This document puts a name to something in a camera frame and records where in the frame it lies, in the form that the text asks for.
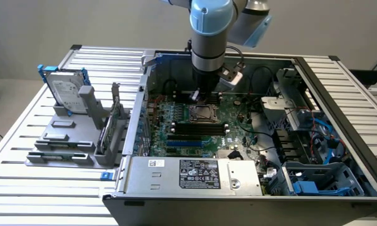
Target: power supply label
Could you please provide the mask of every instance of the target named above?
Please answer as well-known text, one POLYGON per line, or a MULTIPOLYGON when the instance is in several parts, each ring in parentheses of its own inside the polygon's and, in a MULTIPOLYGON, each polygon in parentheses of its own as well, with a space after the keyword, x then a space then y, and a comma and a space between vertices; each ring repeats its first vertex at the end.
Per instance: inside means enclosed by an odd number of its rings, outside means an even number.
POLYGON ((216 160, 180 160, 179 185, 186 189, 220 189, 220 169, 216 160))

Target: green circuit board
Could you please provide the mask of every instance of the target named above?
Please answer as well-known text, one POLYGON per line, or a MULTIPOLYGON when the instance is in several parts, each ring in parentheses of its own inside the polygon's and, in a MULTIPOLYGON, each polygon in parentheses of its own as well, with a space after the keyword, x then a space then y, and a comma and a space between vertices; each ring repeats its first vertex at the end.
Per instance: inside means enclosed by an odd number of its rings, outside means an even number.
POLYGON ((174 135, 171 132, 172 122, 176 123, 195 123, 191 118, 191 106, 198 106, 196 104, 183 104, 176 103, 170 96, 163 97, 154 107, 152 115, 152 149, 151 156, 196 156, 196 157, 214 157, 215 153, 219 150, 231 150, 235 145, 239 145, 242 150, 246 150, 243 146, 243 139, 247 137, 247 140, 251 141, 254 135, 246 132, 242 126, 252 131, 252 124, 247 122, 247 114, 244 115, 246 119, 240 123, 238 120, 238 114, 242 112, 242 103, 240 105, 234 104, 235 101, 240 101, 240 98, 235 95, 224 95, 223 100, 219 104, 208 105, 215 108, 215 113, 218 120, 214 124, 228 124, 230 132, 226 136, 207 136, 202 135, 202 147, 184 147, 184 146, 168 146, 168 135, 174 135))

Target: gray wall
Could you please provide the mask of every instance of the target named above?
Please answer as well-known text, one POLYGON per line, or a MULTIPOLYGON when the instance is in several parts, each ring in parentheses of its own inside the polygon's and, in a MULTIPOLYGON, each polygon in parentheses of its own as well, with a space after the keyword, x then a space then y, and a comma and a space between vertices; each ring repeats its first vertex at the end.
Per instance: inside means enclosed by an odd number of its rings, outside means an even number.
MULTIPOLYGON (((377 0, 270 0, 274 23, 254 52, 377 58, 377 0)), ((72 44, 184 48, 188 11, 158 0, 0 0, 0 78, 38 79, 72 44)))

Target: label sticker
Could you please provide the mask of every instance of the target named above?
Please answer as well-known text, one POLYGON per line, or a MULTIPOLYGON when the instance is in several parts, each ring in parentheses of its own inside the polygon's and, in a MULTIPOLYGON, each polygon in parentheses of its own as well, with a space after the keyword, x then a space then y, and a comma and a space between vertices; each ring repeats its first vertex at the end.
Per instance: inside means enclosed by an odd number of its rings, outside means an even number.
POLYGON ((164 159, 154 159, 148 160, 148 167, 164 167, 166 160, 164 159))
POLYGON ((52 84, 64 107, 75 113, 87 113, 76 84, 70 81, 54 81, 52 84))
POLYGON ((184 189, 220 189, 218 160, 180 160, 179 186, 184 189))

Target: motherboard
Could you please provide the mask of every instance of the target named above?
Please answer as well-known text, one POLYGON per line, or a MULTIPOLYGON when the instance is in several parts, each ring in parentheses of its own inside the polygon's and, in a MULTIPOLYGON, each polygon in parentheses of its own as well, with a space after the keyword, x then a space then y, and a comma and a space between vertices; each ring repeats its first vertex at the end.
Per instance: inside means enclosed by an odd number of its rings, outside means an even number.
POLYGON ((243 97, 215 96, 203 103, 182 103, 176 96, 151 97, 151 156, 227 158, 239 151, 244 159, 256 158, 247 149, 256 144, 252 117, 243 97))

